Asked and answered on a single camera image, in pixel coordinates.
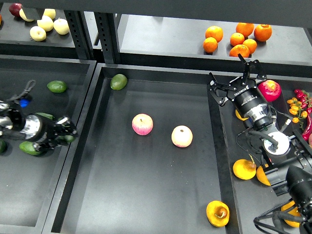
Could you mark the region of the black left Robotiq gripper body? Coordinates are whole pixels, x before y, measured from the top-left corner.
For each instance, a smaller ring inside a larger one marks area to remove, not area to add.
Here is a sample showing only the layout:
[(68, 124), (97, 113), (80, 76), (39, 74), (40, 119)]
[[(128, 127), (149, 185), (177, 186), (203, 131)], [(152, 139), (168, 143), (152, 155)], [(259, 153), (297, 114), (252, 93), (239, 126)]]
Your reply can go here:
[(38, 144), (57, 144), (57, 125), (54, 120), (46, 117), (39, 117), (40, 128), (36, 134)]

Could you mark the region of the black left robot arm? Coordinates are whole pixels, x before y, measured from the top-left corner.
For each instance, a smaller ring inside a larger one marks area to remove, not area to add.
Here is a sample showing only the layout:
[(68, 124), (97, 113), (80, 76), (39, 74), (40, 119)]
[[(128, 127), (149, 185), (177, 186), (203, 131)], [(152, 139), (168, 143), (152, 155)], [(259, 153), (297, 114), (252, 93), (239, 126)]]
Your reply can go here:
[(0, 102), (0, 137), (21, 140), (19, 148), (33, 156), (67, 146), (78, 137), (76, 126), (68, 116), (55, 119), (48, 113), (22, 112), (32, 100), (29, 93), (35, 85), (36, 81), (30, 80), (20, 94)]

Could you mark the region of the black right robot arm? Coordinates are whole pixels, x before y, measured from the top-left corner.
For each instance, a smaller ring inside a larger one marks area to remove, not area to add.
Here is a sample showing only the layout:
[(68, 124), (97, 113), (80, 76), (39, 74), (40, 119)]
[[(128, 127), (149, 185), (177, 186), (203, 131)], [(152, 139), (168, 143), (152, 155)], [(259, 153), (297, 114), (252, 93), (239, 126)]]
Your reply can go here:
[(218, 81), (210, 74), (207, 91), (220, 106), (231, 102), (245, 129), (234, 140), (250, 161), (237, 161), (233, 170), (255, 175), (287, 203), (254, 219), (268, 233), (283, 233), (283, 222), (302, 234), (312, 231), (312, 98), (303, 90), (284, 100), (280, 85), (267, 78), (259, 61), (243, 61), (244, 72)]

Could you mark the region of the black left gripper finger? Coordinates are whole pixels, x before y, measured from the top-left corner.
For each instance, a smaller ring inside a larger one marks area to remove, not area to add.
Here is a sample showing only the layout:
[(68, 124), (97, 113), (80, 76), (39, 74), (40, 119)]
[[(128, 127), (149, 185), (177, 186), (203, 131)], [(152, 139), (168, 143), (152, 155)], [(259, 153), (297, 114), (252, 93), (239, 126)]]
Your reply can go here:
[(77, 137), (78, 132), (71, 119), (67, 116), (63, 116), (56, 121), (56, 135)]
[(47, 142), (33, 142), (33, 147), (36, 152), (54, 150), (60, 145), (61, 142), (58, 139), (48, 140)]

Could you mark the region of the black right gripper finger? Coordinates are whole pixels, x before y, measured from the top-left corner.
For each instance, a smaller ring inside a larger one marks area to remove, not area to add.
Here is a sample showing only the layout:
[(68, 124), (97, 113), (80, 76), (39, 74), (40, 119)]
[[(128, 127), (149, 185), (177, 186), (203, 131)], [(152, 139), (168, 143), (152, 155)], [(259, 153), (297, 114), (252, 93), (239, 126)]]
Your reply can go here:
[(257, 59), (253, 61), (246, 61), (241, 54), (238, 54), (238, 57), (244, 64), (241, 84), (247, 84), (248, 80), (254, 81), (255, 84), (266, 81), (266, 73)]
[(207, 85), (207, 91), (210, 93), (210, 95), (214, 98), (219, 106), (224, 106), (225, 103), (228, 101), (227, 94), (224, 97), (220, 97), (217, 94), (217, 91), (220, 90), (227, 93), (228, 91), (232, 91), (233, 87), (229, 84), (218, 83), (215, 76), (211, 72), (209, 73), (209, 76), (211, 77), (211, 81)]

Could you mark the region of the yellow pear beside arm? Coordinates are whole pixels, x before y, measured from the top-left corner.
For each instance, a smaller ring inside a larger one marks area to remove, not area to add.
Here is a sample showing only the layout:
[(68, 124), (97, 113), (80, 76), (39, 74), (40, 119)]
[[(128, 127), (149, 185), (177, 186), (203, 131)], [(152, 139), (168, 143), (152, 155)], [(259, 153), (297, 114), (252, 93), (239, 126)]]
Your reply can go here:
[(256, 170), (256, 178), (258, 179), (259, 182), (261, 182), (262, 184), (266, 185), (266, 186), (270, 186), (270, 182), (267, 179), (263, 167), (259, 166)]

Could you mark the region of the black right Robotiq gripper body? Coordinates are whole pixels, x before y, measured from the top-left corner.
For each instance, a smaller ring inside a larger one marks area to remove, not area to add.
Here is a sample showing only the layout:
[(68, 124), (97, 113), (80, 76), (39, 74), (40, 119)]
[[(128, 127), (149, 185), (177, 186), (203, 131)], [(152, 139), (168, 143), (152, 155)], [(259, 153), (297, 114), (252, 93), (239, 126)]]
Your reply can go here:
[(227, 98), (234, 104), (240, 115), (247, 115), (252, 109), (265, 110), (267, 101), (259, 91), (254, 79), (248, 78), (244, 85), (242, 77), (236, 77), (229, 83)]

